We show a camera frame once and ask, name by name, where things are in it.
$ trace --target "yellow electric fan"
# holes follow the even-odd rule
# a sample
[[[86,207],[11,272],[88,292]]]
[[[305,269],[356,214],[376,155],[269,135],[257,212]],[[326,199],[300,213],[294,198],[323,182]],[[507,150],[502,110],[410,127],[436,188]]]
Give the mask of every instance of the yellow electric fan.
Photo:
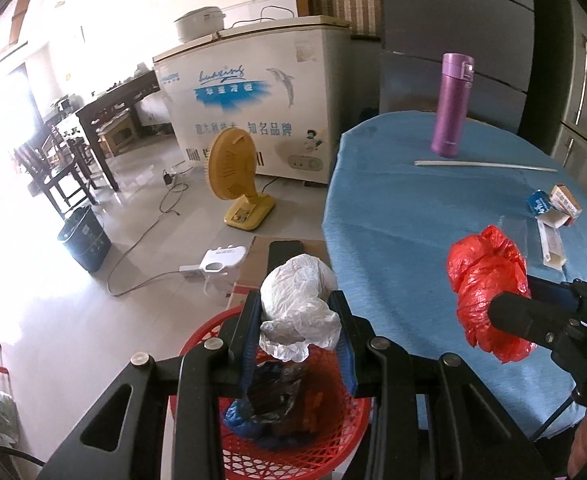
[[[228,128],[214,140],[207,158],[207,178],[214,194],[236,199],[224,216],[227,225],[254,230],[274,206],[274,198],[258,193],[255,184],[256,146],[250,134]]]

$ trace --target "refrigerator handle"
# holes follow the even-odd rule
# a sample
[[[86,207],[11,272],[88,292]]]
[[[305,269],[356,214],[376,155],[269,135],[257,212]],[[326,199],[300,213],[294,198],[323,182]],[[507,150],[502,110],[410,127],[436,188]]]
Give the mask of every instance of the refrigerator handle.
[[[565,160],[562,161],[563,168],[567,165],[567,162],[569,161],[569,156],[571,155],[571,152],[573,151],[573,141],[574,141],[574,138],[570,137],[569,142],[567,143],[567,153],[565,154]]]
[[[585,91],[587,90],[587,38],[585,38],[583,36],[583,40],[585,40],[585,73],[583,75],[583,79],[582,79],[582,90],[580,91],[580,102],[577,106],[577,112],[576,112],[576,119],[574,120],[574,123],[578,124],[578,122],[580,121],[580,115],[582,114],[582,106],[585,103]]]

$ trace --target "bottle lid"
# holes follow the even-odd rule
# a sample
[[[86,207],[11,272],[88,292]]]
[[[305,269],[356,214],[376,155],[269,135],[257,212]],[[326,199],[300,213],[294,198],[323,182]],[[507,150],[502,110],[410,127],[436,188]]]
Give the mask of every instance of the bottle lid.
[[[473,81],[473,57],[448,52],[443,55],[443,74],[464,81]]]

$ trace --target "chair back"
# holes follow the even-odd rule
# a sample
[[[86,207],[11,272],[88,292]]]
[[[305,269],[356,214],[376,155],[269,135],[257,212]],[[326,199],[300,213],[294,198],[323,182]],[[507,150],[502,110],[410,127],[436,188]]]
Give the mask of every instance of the chair back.
[[[14,150],[14,154],[35,181],[43,183],[51,177],[51,166],[46,158],[27,143]]]
[[[56,126],[51,126],[51,133],[47,136],[39,151],[46,158],[51,168],[65,166],[72,158],[72,151]]]

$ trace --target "metal bolt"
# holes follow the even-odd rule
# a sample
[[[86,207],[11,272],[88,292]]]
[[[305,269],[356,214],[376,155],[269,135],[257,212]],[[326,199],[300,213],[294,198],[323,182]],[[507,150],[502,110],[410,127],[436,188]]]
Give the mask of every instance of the metal bolt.
[[[450,352],[443,356],[443,362],[445,362],[447,366],[457,367],[460,366],[462,359],[460,359],[458,354],[452,354]]]
[[[207,350],[219,350],[224,345],[224,341],[219,337],[210,337],[207,341],[205,341],[205,348]]]
[[[134,366],[144,366],[149,362],[149,354],[146,352],[136,352],[132,355],[130,362]]]
[[[386,337],[378,336],[374,337],[369,344],[371,345],[371,348],[375,348],[376,350],[386,350],[391,343]]]

